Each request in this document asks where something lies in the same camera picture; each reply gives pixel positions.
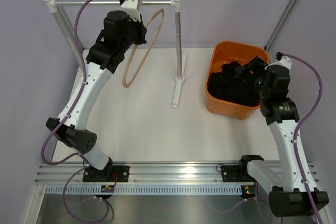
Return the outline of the black shorts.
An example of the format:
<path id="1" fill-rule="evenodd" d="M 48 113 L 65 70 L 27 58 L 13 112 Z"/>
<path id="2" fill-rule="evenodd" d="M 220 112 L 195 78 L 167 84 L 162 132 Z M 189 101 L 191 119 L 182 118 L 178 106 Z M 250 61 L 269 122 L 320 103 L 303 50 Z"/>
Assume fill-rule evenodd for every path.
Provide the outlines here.
<path id="1" fill-rule="evenodd" d="M 257 106 L 259 95 L 255 90 L 254 76 L 250 74 L 246 79 L 235 77 L 235 69 L 240 66 L 236 61 L 222 65 L 220 72 L 210 75 L 207 90 L 216 99 L 236 103 L 244 106 Z"/>

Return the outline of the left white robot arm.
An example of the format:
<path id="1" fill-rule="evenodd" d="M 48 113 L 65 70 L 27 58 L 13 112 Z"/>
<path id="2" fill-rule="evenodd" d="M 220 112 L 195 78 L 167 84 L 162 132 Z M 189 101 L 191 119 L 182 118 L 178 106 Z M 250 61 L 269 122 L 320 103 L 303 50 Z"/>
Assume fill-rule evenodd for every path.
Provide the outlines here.
<path id="1" fill-rule="evenodd" d="M 104 85 L 124 60 L 132 45 L 146 43 L 142 17 L 125 11 L 107 14 L 103 29 L 86 57 L 82 82 L 77 85 L 64 110 L 49 118 L 47 127 L 67 147 L 76 150 L 89 163 L 83 177 L 86 182 L 111 182 L 115 178 L 113 161 L 97 144 L 97 135 L 86 129 L 88 117 Z"/>

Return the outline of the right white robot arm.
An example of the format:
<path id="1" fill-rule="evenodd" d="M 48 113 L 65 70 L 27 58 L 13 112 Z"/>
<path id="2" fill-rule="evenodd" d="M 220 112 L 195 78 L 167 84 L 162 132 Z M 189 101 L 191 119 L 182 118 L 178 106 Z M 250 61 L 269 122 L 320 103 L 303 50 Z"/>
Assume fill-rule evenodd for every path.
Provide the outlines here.
<path id="1" fill-rule="evenodd" d="M 261 158 L 253 158 L 238 167 L 243 180 L 254 179 L 267 193 L 270 209 L 276 217 L 312 216 L 320 220 L 319 210 L 329 202 L 327 192 L 320 191 L 303 150 L 296 104 L 288 97 L 292 61 L 280 54 L 268 64 L 260 57 L 236 68 L 236 77 L 254 78 L 260 97 L 260 110 L 274 137 L 281 163 L 278 176 Z"/>

